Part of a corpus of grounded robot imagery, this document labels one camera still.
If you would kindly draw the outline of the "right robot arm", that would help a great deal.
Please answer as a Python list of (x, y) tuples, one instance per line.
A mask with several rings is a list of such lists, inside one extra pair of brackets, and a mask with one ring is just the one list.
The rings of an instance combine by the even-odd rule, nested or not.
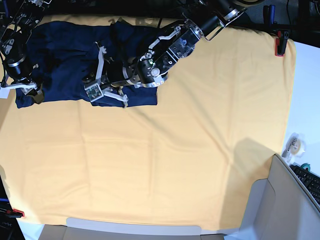
[(0, 89), (20, 89), (36, 104), (45, 98), (43, 82), (32, 77), (33, 70), (39, 66), (28, 57), (27, 42), (50, 4), (50, 0), (0, 2), (0, 60), (3, 68)]

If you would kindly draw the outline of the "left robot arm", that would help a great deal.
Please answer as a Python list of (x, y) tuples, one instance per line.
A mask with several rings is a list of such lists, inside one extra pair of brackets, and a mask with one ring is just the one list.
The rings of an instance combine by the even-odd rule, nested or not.
[(107, 56), (108, 48), (100, 43), (95, 72), (82, 79), (85, 93), (91, 103), (103, 97), (120, 101), (128, 107), (129, 97), (123, 88), (157, 88), (168, 79), (169, 70), (179, 59), (188, 57), (202, 38), (211, 41), (229, 24), (244, 14), (246, 8), (260, 4), (249, 0), (197, 0), (195, 6), (184, 14), (183, 20), (157, 27), (151, 43), (135, 57), (128, 57), (125, 44), (117, 39), (114, 25), (110, 26), (110, 38), (115, 44), (118, 60)]

